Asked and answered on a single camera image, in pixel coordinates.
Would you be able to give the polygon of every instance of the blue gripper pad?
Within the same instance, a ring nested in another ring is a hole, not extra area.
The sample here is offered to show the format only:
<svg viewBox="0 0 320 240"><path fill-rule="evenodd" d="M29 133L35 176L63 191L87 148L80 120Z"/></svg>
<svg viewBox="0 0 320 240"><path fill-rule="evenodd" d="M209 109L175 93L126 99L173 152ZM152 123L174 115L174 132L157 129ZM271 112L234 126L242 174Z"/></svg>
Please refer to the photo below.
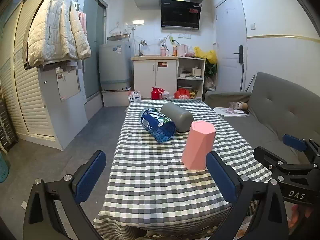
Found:
<svg viewBox="0 0 320 240"><path fill-rule="evenodd" d="M289 134L285 134L282 137L282 141L285 145L290 146L300 152L303 152L307 149L307 144L304 141Z"/></svg>
<svg viewBox="0 0 320 240"><path fill-rule="evenodd" d="M238 177L238 175L231 166L226 165L217 154L215 155L219 158L221 164L213 153L209 152L206 157L207 169L225 201L234 204L237 201L237 186L240 186L240 183L237 179L231 179L225 170L227 170L230 175L233 175L234 178Z"/></svg>
<svg viewBox="0 0 320 240"><path fill-rule="evenodd" d="M75 172L72 190L77 204L88 199L105 166L106 154L98 150L86 164L81 165Z"/></svg>

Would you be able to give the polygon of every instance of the range hood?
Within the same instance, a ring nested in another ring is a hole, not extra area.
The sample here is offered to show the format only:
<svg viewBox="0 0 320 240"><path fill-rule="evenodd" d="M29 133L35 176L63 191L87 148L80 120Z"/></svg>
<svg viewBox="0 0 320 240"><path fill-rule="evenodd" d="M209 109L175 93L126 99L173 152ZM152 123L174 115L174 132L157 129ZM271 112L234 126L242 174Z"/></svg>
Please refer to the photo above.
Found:
<svg viewBox="0 0 320 240"><path fill-rule="evenodd" d="M162 28L199 30L199 0L160 0L160 6Z"/></svg>

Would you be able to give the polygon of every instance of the blue water bottle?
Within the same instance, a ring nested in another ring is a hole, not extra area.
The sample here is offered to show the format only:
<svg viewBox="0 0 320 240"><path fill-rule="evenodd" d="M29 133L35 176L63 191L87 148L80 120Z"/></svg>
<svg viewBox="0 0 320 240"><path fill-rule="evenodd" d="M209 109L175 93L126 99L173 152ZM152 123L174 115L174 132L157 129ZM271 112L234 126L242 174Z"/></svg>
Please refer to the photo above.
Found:
<svg viewBox="0 0 320 240"><path fill-rule="evenodd" d="M0 183L4 182L4 180L7 178L9 173L9 169L7 164L5 163L4 158L2 157L0 153Z"/></svg>
<svg viewBox="0 0 320 240"><path fill-rule="evenodd" d="M174 122L153 107L143 109L139 121L160 143L169 140L176 130Z"/></svg>

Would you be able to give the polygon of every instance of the checkered tablecloth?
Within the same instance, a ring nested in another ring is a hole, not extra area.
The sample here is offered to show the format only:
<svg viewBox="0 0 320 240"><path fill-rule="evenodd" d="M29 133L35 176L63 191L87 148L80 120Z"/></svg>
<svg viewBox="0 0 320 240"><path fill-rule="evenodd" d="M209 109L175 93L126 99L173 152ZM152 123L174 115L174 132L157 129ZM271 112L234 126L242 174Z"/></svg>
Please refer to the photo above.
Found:
<svg viewBox="0 0 320 240"><path fill-rule="evenodd" d="M120 132L105 201L93 225L104 239L133 240L141 229L163 235L192 235L218 225L231 206L204 171L190 171L180 161L188 132L158 143L139 122L145 107L169 102L190 111L194 121L214 124L212 150L238 175L268 181L271 172L253 157L253 149L224 119L199 100L133 102Z"/></svg>

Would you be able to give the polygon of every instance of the faucet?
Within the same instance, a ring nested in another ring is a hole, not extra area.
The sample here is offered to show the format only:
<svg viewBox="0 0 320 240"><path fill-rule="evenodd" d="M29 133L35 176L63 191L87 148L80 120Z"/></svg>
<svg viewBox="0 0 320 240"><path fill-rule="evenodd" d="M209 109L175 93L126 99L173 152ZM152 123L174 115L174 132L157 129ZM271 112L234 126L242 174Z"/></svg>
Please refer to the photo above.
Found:
<svg viewBox="0 0 320 240"><path fill-rule="evenodd" d="M140 50L140 46L144 46L144 45L147 45L147 43L146 43L146 41L140 41L140 43L139 43L139 57L140 56L143 56L143 54L142 54L142 52L141 52L141 50Z"/></svg>

